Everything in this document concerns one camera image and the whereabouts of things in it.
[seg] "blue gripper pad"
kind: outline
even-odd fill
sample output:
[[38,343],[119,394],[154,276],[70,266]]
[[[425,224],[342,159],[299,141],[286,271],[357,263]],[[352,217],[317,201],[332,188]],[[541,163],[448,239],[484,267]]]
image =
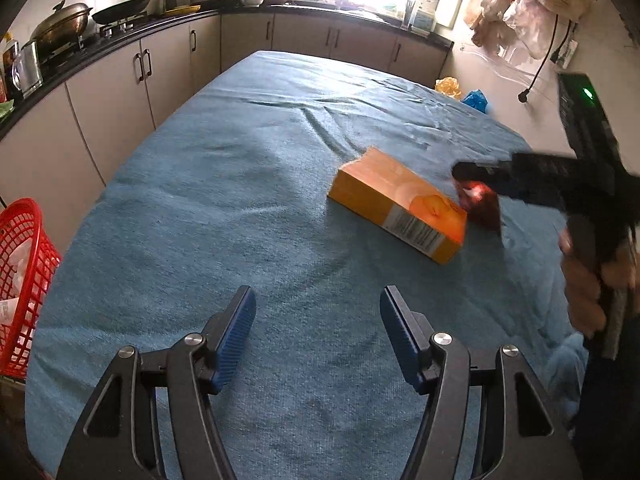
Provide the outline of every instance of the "blue gripper pad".
[[385,287],[380,294],[380,316],[404,380],[413,386],[418,394],[425,394],[426,381],[422,375],[418,355],[422,350],[428,349],[429,340],[418,326],[414,313],[409,310],[394,286]]
[[236,371],[254,318],[255,294],[249,287],[241,287],[221,314],[226,328],[216,346],[215,373],[211,379],[214,394],[222,390]]

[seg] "wok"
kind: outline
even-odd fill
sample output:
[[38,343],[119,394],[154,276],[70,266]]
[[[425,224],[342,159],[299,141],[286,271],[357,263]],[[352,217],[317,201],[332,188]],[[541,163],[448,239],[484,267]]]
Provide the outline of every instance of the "wok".
[[41,60],[64,44],[78,41],[86,28],[91,7],[84,3],[65,7],[65,2],[62,0],[53,7],[56,12],[43,20],[31,35]]
[[109,23],[124,20],[130,16],[135,16],[148,6],[149,0],[127,0],[106,9],[100,10],[92,15],[95,23],[108,25]]

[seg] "kitchen cabinet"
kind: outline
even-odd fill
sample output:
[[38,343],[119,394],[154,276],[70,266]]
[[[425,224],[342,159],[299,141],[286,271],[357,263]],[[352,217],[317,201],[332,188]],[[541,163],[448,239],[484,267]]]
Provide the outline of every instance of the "kitchen cabinet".
[[273,14],[224,14],[220,65],[222,72],[258,50],[271,50],[273,39]]
[[156,128],[193,95],[189,31],[189,23],[183,23],[140,40]]
[[137,41],[66,82],[78,125],[105,182],[155,129],[141,56]]
[[0,142],[0,195],[30,196],[55,247],[68,248],[104,184],[87,151],[65,85],[49,93]]
[[331,43],[331,59],[386,72],[396,46],[396,35],[386,30],[335,20]]
[[273,50],[329,57],[335,25],[329,18],[277,14],[273,27]]
[[433,88],[447,58],[446,51],[419,40],[398,37],[388,72]]
[[220,16],[209,16],[189,24],[191,83],[199,92],[220,73]]

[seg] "blue towel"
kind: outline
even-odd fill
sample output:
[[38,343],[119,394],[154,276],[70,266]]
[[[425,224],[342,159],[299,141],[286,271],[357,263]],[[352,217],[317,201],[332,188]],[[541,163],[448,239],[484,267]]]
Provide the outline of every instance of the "blue towel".
[[[257,315],[236,374],[213,398],[241,480],[399,478],[426,400],[403,381],[378,313],[388,284],[470,348],[519,346],[562,404],[584,356],[565,351],[561,215],[501,200],[502,239],[469,225],[440,266],[326,198],[338,167],[367,146],[450,196],[456,160],[528,149],[402,78],[259,52],[136,150],[84,220],[38,322],[26,423],[48,472],[118,348],[171,346],[244,284]],[[458,478],[470,473],[478,402],[473,392]],[[159,418],[167,475],[178,479],[166,396]]]

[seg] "human hand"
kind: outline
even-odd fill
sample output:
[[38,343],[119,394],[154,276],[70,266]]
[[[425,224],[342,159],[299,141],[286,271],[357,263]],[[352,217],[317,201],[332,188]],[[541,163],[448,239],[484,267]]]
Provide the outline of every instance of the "human hand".
[[[566,280],[564,295],[568,301],[569,321],[585,337],[592,338],[598,330],[603,330],[607,317],[598,304],[600,282],[597,277],[574,257],[571,237],[565,229],[560,233],[558,245],[562,251],[562,273]],[[616,259],[603,264],[602,281],[612,288],[632,288],[636,290],[634,314],[640,312],[640,294],[636,287],[636,270],[626,247],[616,251]]]

